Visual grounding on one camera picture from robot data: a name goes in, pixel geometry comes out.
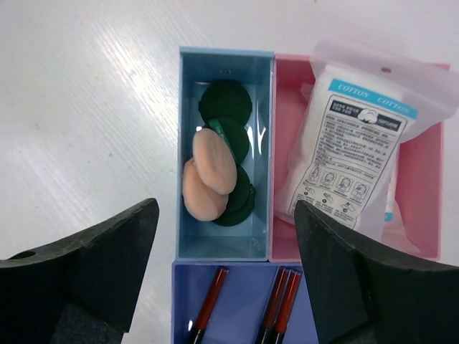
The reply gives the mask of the pink puff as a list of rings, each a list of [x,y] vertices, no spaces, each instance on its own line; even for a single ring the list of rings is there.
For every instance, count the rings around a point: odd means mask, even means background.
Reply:
[[[184,164],[182,196],[186,210],[198,221],[214,221],[227,208],[228,195],[220,195],[206,186],[197,172],[194,159]]]
[[[213,130],[195,132],[192,153],[199,177],[218,194],[230,194],[237,183],[237,168],[225,141]]]

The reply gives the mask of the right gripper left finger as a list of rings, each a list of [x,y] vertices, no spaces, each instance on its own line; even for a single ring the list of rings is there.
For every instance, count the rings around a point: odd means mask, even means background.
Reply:
[[[1,261],[3,343],[120,343],[130,330],[159,207],[146,199]]]

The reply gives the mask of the cotton pad pack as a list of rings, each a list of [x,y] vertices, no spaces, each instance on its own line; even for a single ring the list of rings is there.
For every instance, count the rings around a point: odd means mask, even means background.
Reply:
[[[399,152],[400,149],[397,150],[395,155],[394,168],[389,179],[382,243],[398,251],[418,256],[420,249],[408,239],[402,212],[397,200],[397,192],[402,189],[399,177]]]
[[[458,111],[458,73],[345,39],[322,39],[305,118],[275,195],[292,222],[306,201],[337,222],[376,237],[399,146]]]

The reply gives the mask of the green round puff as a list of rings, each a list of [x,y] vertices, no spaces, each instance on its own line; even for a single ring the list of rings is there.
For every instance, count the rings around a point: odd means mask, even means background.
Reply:
[[[208,123],[214,118],[229,118],[246,125],[252,113],[252,100],[247,89],[234,80],[217,80],[204,91],[198,110]]]
[[[250,194],[250,179],[242,166],[237,167],[237,183],[229,194],[225,213],[232,213],[241,209]]]
[[[255,208],[255,187],[249,186],[233,191],[229,195],[227,208],[213,221],[218,226],[235,226],[242,223]]]
[[[204,128],[213,130],[225,141],[237,165],[245,160],[250,142],[243,125],[230,118],[212,118]]]

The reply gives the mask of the green round puff bottom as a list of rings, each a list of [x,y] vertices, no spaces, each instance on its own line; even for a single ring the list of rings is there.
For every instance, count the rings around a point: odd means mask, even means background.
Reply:
[[[218,226],[235,226],[242,223],[255,208],[255,187],[249,186],[233,191],[229,195],[227,208],[213,221]]]

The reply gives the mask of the three-compartment organizer box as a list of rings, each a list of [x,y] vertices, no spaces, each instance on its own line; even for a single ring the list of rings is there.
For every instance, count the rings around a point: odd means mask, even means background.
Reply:
[[[456,343],[458,73],[323,40],[180,50],[173,343]]]

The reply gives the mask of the green round puff top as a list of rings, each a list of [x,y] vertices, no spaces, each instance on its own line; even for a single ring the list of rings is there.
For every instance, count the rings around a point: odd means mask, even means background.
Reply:
[[[198,110],[208,123],[214,118],[229,118],[246,125],[252,113],[252,100],[247,89],[234,80],[217,80],[204,91]]]

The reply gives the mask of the dark red lip gloss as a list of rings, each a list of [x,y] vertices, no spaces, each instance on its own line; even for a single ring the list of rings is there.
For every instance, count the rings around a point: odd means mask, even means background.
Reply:
[[[290,271],[285,267],[278,269],[254,344],[266,344],[270,342],[289,274]]]

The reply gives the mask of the red lip gloss tube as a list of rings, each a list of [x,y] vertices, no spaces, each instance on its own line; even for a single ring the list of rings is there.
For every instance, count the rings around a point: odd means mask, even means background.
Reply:
[[[188,343],[200,344],[202,342],[228,272],[228,267],[219,266],[217,268],[199,314],[189,331]]]

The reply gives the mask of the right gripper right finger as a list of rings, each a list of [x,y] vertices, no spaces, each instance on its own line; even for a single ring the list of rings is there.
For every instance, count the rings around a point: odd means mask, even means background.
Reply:
[[[305,201],[294,213],[320,343],[456,343],[458,268],[398,251]]]

